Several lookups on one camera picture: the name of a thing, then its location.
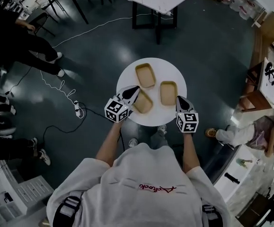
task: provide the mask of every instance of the white cable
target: white cable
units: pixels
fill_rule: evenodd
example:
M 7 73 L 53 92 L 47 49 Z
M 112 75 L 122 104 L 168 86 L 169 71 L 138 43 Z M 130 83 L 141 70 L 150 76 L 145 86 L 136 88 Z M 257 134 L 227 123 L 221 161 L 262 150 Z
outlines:
M 142 16 L 142 15 L 151 15 L 151 13 L 148 13 L 148 14 L 138 14 L 137 16 Z M 71 38 L 69 38 L 69 39 L 67 39 L 67 40 L 64 40 L 64 41 L 62 41 L 61 43 L 59 43 L 59 44 L 57 44 L 56 46 L 54 46 L 53 48 L 56 48 L 56 47 L 58 47 L 59 45 L 61 45 L 62 43 L 66 42 L 66 41 L 69 41 L 69 40 L 71 40 L 71 39 L 73 39 L 73 38 L 76 38 L 76 37 L 79 37 L 79 36 L 81 36 L 81 35 L 84 35 L 84 34 L 86 34 L 86 33 L 89 33 L 89 32 L 91 32 L 91 31 L 95 30 L 96 28 L 99 28 L 99 27 L 101 27 L 101 26 L 104 26 L 104 25 L 106 25 L 106 24 L 108 24 L 108 23 L 115 22 L 115 21 L 121 20 L 121 19 L 131 19 L 131 18 L 132 18 L 132 17 L 121 17 L 121 18 L 117 18 L 117 19 L 108 21 L 108 22 L 106 22 L 105 24 L 98 25 L 97 27 L 95 27 L 95 28 L 93 28 L 93 29 L 91 29 L 91 30 L 89 30 L 89 31 L 83 32 L 83 33 L 80 34 L 80 35 L 75 35 L 75 36 L 73 36 L 73 37 L 71 37 Z M 72 103 L 73 105 L 75 105 L 74 102 L 73 102 L 69 97 L 70 97 L 71 95 L 73 95 L 73 94 L 76 92 L 76 89 L 73 89 L 72 91 L 69 92 L 69 94 L 66 94 L 64 91 L 62 91 L 62 87 L 63 87 L 64 84 L 65 84 L 65 80 L 62 80 L 62 82 L 61 82 L 59 88 L 52 87 L 52 85 L 50 85 L 49 83 L 47 83 L 46 80 L 43 78 L 42 71 L 40 71 L 40 73 L 41 73 L 41 78 L 42 78 L 42 80 L 45 82 L 46 85 L 50 86 L 51 89 L 56 89 L 56 90 L 58 90 L 59 92 L 63 92 L 63 93 L 65 94 L 65 96 L 67 97 L 67 99 L 69 99 L 69 100 L 71 101 L 71 103 Z M 83 116 L 82 116 L 82 117 L 78 117 L 78 118 L 82 119 L 82 118 L 84 117 L 84 111 L 82 110 L 82 108 L 81 108 L 80 106 L 79 106 L 79 109 L 83 112 Z

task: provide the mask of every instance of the white t-shirt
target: white t-shirt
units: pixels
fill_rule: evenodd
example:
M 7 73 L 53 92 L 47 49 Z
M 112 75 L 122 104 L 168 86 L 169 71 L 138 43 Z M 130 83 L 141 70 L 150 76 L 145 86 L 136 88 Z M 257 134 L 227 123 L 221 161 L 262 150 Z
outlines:
M 168 146 L 152 150 L 141 143 L 113 167 L 84 159 L 50 197 L 51 224 L 63 200 L 77 193 L 82 200 L 74 227 L 201 227 L 204 204 L 215 206 L 229 226 L 226 204 L 204 171 L 196 167 L 185 174 Z

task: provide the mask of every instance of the cardboard tray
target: cardboard tray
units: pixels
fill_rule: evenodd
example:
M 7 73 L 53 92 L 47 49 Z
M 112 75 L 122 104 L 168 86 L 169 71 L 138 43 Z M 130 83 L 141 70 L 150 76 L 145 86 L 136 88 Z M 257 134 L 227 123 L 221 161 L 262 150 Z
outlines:
M 148 63 L 136 66 L 135 70 L 141 87 L 148 88 L 156 84 L 154 71 Z
M 164 106 L 176 105 L 178 88 L 174 81 L 162 81 L 160 85 L 161 103 Z
M 138 110 L 138 112 L 145 114 L 151 110 L 153 102 L 151 98 L 141 89 L 133 106 Z

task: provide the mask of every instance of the dark floor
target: dark floor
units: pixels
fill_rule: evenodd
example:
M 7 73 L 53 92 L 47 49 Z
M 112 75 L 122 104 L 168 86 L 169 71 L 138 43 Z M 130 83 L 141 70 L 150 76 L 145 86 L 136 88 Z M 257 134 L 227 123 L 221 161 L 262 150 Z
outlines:
M 71 0 L 59 0 L 70 17 L 57 8 L 59 24 L 48 20 L 46 26 L 56 33 L 39 35 L 51 45 L 74 35 L 88 31 L 107 21 L 131 17 L 132 4 L 127 0 L 78 0 L 86 14 L 86 25 Z M 150 10 L 138 7 L 138 13 Z M 139 16 L 145 21 L 148 16 Z M 175 65 L 185 78 L 187 97 L 199 113 L 200 124 L 194 134 L 194 144 L 202 166 L 218 153 L 216 142 L 207 139 L 203 132 L 207 127 L 224 128 L 236 107 L 245 83 L 250 63 L 254 33 L 250 22 L 237 13 L 213 0 L 187 0 L 178 8 L 178 27 L 163 31 L 161 45 L 156 44 L 154 30 L 132 30 L 130 19 L 119 20 L 100 27 L 88 34 L 74 38 L 57 47 L 64 54 L 59 65 L 67 70 L 63 90 L 77 92 L 73 100 L 104 113 L 108 99 L 115 94 L 118 78 L 124 68 L 135 60 L 157 57 Z M 2 91 L 8 91 L 27 72 L 29 67 L 15 63 L 8 74 Z M 52 85 L 59 87 L 61 80 L 44 73 Z M 17 109 L 13 122 L 18 130 L 15 137 L 38 137 L 42 141 L 45 128 L 56 125 L 70 131 L 80 122 L 74 106 L 63 93 L 50 89 L 41 80 L 40 71 L 32 68 L 18 87 L 12 90 L 11 102 Z M 89 112 L 83 125 L 74 133 L 64 134 L 50 128 L 45 135 L 45 150 L 52 160 L 50 167 L 33 160 L 24 161 L 21 171 L 29 176 L 42 174 L 56 188 L 85 157 L 94 157 L 111 123 Z M 181 144 L 183 138 L 175 122 L 167 124 L 170 145 Z M 127 120 L 122 133 L 125 145 L 132 137 L 149 141 L 153 128 L 143 127 Z M 119 154 L 122 144 L 119 142 Z

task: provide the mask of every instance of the white sneaker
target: white sneaker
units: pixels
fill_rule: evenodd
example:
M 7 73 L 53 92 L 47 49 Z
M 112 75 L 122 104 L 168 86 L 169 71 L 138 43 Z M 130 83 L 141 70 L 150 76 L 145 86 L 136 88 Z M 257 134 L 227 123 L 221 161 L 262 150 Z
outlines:
M 16 110 L 15 110 L 15 108 L 14 108 L 13 105 L 10 107 L 10 112 L 11 112 L 13 115 L 16 115 Z
M 37 150 L 37 145 L 38 145 L 38 139 L 36 137 L 32 138 L 31 141 L 33 142 L 33 148 L 34 150 Z
M 5 104 L 9 105 L 9 98 L 8 97 L 5 98 Z
M 128 142 L 128 147 L 135 147 L 138 145 L 138 140 L 136 138 L 132 138 L 129 142 Z
M 40 159 L 43 160 L 48 166 L 51 165 L 51 160 L 48 157 L 46 151 L 44 149 L 41 149 L 39 152 L 42 153 L 42 155 L 40 156 Z
M 57 58 L 55 59 L 55 60 L 53 60 L 53 61 L 48 61 L 49 63 L 51 63 L 51 64 L 55 64 L 56 63 L 56 60 L 58 60 L 58 59 L 60 59 L 63 55 L 62 55 L 62 53 L 61 52 L 57 52 Z
M 162 131 L 163 134 L 166 134 L 167 133 L 167 131 L 166 131 L 166 124 L 159 126 L 158 127 L 158 131 Z
M 62 69 L 60 69 L 60 71 L 58 72 L 57 76 L 61 78 L 61 77 L 63 77 L 64 75 L 65 75 L 65 71 L 62 70 Z

